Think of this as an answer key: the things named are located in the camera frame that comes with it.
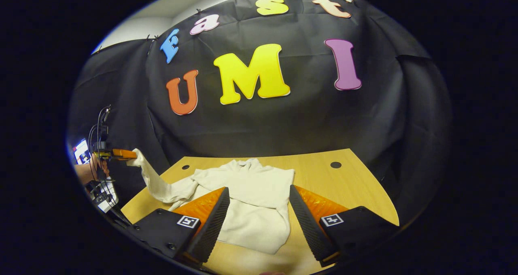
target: monitor screen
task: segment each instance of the monitor screen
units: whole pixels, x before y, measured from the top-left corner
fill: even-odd
[[[81,140],[81,142],[73,148],[73,151],[77,164],[88,164],[90,162],[87,140]]]

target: letter m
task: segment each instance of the letter m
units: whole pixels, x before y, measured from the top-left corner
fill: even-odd
[[[272,98],[290,94],[290,87],[282,79],[279,64],[278,44],[261,45],[254,51],[250,65],[246,66],[235,54],[228,53],[214,60],[214,65],[220,68],[223,96],[220,102],[223,105],[237,103],[241,95],[236,93],[234,83],[247,99],[251,99],[255,92],[257,78],[261,80],[261,87],[257,94],[261,98]]]

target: person's arm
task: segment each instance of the person's arm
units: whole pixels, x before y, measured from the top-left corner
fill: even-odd
[[[96,157],[96,155],[92,155],[92,159],[90,160],[91,164],[75,164],[74,170],[76,170],[77,177],[81,184],[86,185],[89,181],[98,180],[97,177],[97,169],[98,166],[101,166],[102,171],[106,174],[106,177],[110,175],[110,171],[108,170],[108,164],[105,160],[102,162]]]

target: wooden table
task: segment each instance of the wooden table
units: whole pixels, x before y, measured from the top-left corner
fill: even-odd
[[[161,177],[167,183],[174,183],[194,174],[196,168],[218,168],[235,160],[249,158],[199,158],[184,157],[166,170]],[[323,197],[329,198],[349,209],[363,205],[399,226],[394,204],[383,187],[368,168],[350,149],[307,153],[304,155],[257,157],[263,166],[295,170],[294,185],[303,187]],[[340,168],[332,168],[332,162],[340,162]],[[169,209],[171,204],[154,199],[147,188],[137,194],[122,207],[122,212],[130,222],[135,223],[151,211]],[[287,275],[307,275],[323,269],[315,260],[304,238],[295,213],[288,206],[291,233],[285,245],[275,255],[269,255],[244,247],[216,242],[204,266],[220,274],[259,275],[266,271],[279,271]]]

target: cream cloth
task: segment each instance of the cream cloth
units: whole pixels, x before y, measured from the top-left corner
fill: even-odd
[[[167,184],[144,155],[126,161],[139,166],[150,194],[172,203],[170,211],[221,187],[228,187],[230,205],[218,240],[275,254],[290,235],[287,203],[295,170],[262,166],[259,160],[231,161],[219,168],[196,169],[194,174]]]

